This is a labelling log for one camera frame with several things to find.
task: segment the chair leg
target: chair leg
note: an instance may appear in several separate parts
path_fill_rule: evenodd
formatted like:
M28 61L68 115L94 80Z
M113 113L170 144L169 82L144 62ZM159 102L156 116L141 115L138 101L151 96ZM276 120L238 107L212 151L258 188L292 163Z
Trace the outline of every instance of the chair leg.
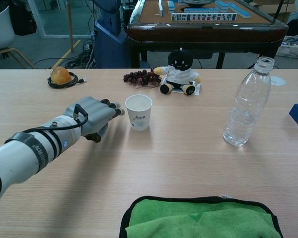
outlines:
M27 64L28 64L31 68L35 69L35 66L31 63L31 61L30 61L30 60L29 60L29 59L28 59L28 58L27 58L21 51L19 51L19 50L16 49L16 48L7 48L7 49L4 49L4 50L0 50L0 54L3 54L3 53L11 53L12 51L17 52L18 55L19 55L25 62L27 62ZM16 59L16 61L18 61L19 64L21 64L24 68L26 68L26 67L24 66L24 64L22 64L19 60Z
M25 65L12 53L12 51L9 52L9 55L11 55L23 68L26 68Z
M16 48L10 48L10 50L11 51L15 51L15 52L17 52L18 54L19 54L19 56L25 61L25 62L27 62L27 64L31 67L31 68L33 68L33 69L35 69L35 66L32 64L32 62L21 52L21 51L19 51L18 49L16 49Z

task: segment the white chair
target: white chair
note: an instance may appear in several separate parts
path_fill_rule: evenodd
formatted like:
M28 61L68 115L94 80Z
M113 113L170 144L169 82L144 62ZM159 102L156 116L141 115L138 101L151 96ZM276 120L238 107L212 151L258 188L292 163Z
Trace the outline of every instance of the white chair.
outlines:
M16 52L31 68L35 68L31 61L29 61L21 51L16 48L8 47L13 43L14 38L15 34L12 28L8 6L4 11L0 12L0 54L7 53L11 55L22 67L26 68L25 65L12 53Z

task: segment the glass door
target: glass door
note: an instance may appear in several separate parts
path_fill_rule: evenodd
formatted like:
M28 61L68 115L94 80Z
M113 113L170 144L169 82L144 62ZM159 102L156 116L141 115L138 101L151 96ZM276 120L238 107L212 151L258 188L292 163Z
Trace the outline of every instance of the glass door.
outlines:
M69 22L67 3L71 7L74 37L90 37L100 10L90 0L28 0L38 30L42 37L68 37Z

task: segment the bunch of grapes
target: bunch of grapes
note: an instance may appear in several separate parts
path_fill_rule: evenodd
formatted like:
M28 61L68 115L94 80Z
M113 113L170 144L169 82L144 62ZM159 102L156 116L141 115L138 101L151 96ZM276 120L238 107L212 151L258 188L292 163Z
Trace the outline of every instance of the bunch of grapes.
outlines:
M125 74L124 82L131 82L140 85L148 85L151 83L152 86L157 86L161 82L161 78L159 75L154 73L152 68L150 72L147 72L147 70L144 69L142 72L136 71Z

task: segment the white shirt on plush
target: white shirt on plush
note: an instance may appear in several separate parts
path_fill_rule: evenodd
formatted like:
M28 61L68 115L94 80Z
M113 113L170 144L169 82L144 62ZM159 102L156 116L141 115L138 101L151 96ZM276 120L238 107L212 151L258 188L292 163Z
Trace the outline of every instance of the white shirt on plush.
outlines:
M181 71L179 69L175 69L175 67L163 66L162 73L167 74L167 80L173 83L178 84L189 84L190 81L195 81L199 74L193 71L191 68Z

